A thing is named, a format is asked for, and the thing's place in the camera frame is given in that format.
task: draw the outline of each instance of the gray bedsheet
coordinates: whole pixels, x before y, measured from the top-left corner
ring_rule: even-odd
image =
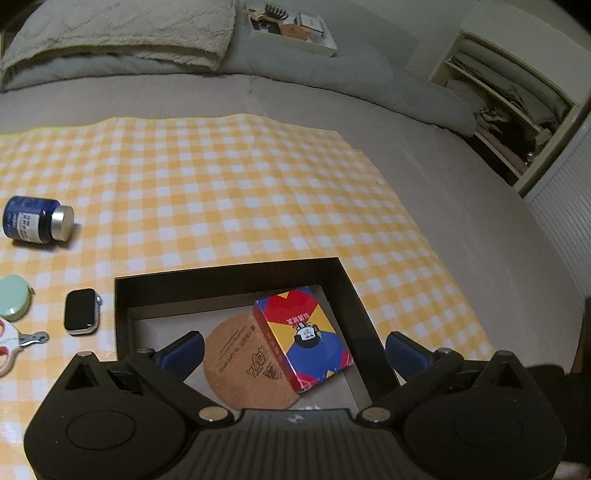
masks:
[[[368,102],[253,76],[105,77],[0,94],[0,132],[112,116],[247,112],[333,129],[380,169],[474,308],[493,346],[570,368],[582,305],[525,203],[458,136]]]

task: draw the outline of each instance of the black box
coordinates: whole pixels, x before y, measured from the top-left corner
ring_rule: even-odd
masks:
[[[355,414],[399,386],[367,312],[338,258],[318,258],[197,268],[115,279],[117,356],[141,347],[163,348],[190,330],[207,335],[256,299],[310,286],[346,342],[355,366],[302,395],[294,408],[346,407]],[[212,400],[199,367],[186,383]]]

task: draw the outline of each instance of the blue bottle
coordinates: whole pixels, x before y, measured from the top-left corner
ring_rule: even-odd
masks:
[[[12,197],[2,217],[4,234],[36,244],[66,242],[74,227],[74,209],[57,200]]]

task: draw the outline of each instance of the cabinet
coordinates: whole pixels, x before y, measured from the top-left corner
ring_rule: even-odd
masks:
[[[466,141],[524,196],[589,112],[591,52],[519,9],[478,8],[431,80],[467,99],[479,128]]]

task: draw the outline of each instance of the yellow checkered tablecloth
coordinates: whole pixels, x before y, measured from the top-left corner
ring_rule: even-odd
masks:
[[[110,119],[0,137],[0,202],[56,198],[79,224],[68,246],[0,241],[0,277],[33,306],[15,323],[50,341],[0,379],[0,479],[33,478],[22,436],[72,356],[115,359],[113,279],[245,262],[338,256],[382,340],[400,330],[469,358],[492,348],[472,309],[377,168],[333,131],[252,115]],[[101,326],[63,328],[66,294],[94,288]]]

